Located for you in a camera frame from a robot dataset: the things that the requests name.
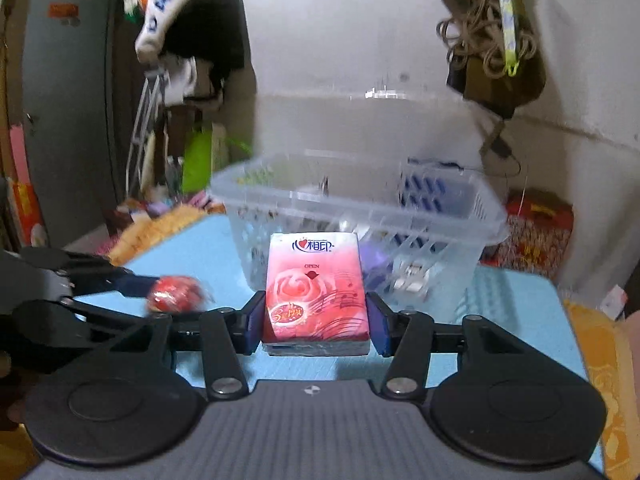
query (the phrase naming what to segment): blue table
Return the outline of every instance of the blue table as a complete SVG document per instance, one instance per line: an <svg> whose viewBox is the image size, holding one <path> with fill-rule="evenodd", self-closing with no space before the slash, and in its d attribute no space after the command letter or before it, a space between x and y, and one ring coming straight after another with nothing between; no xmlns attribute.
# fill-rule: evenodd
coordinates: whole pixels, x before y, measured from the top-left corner
<svg viewBox="0 0 640 480"><path fill-rule="evenodd" d="M212 293L209 307L241 308L254 292L246 284L226 216L210 216L148 253L127 267L138 274L194 276ZM83 301L119 312L144 316L144 300L123 298L117 293L85 296ZM544 352L569 370L586 378L580 351L555 288L548 280L508 270L478 267L456 315L480 314ZM364 378L380 384L390 359L373 348L361 357L271 357L261 348L252 356L241 356L250 388L260 379L336 380ZM456 371L456 357L431 357L428 386L436 386ZM204 386L198 354L181 352L177 372L194 386ZM591 463L602 470L600 447Z"/></svg>

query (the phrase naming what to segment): red sticker on door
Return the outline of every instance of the red sticker on door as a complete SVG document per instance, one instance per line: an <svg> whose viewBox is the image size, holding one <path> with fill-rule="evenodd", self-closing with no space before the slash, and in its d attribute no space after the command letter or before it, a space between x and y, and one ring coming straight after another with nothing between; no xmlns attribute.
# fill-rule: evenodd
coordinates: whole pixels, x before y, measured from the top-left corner
<svg viewBox="0 0 640 480"><path fill-rule="evenodd" d="M77 18L79 13L76 4L49 4L50 18Z"/></svg>

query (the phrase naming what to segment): gray gripper base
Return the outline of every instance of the gray gripper base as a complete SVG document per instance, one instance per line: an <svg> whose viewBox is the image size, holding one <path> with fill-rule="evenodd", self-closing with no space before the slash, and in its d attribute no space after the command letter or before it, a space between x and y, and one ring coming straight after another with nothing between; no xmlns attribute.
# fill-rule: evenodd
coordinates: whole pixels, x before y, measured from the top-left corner
<svg viewBox="0 0 640 480"><path fill-rule="evenodd" d="M259 381L241 400L210 404L177 447L116 470L42 462L28 480L588 480L574 463L513 472L443 444L417 406L376 396L366 381Z"/></svg>

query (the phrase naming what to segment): plastic basket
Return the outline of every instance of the plastic basket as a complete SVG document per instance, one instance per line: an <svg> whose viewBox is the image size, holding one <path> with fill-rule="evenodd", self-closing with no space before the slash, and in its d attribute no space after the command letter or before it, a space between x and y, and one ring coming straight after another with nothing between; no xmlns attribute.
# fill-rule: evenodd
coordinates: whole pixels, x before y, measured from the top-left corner
<svg viewBox="0 0 640 480"><path fill-rule="evenodd" d="M266 286L273 233L355 232L366 290L451 322L482 249L505 239L506 212L482 176L331 152L277 154L226 168L225 203L242 270Z"/></svg>

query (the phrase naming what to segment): silver screw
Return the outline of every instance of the silver screw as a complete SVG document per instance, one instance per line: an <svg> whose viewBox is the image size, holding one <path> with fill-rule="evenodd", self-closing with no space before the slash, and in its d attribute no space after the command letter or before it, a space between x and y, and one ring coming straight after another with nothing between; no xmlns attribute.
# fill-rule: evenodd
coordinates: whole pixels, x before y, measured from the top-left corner
<svg viewBox="0 0 640 480"><path fill-rule="evenodd" d="M386 387L393 394L406 395L414 392L418 388L418 383L409 377L396 377L387 381Z"/></svg>
<svg viewBox="0 0 640 480"><path fill-rule="evenodd" d="M242 383L233 377L223 377L213 381L211 389L217 394L229 395L239 392L242 389Z"/></svg>

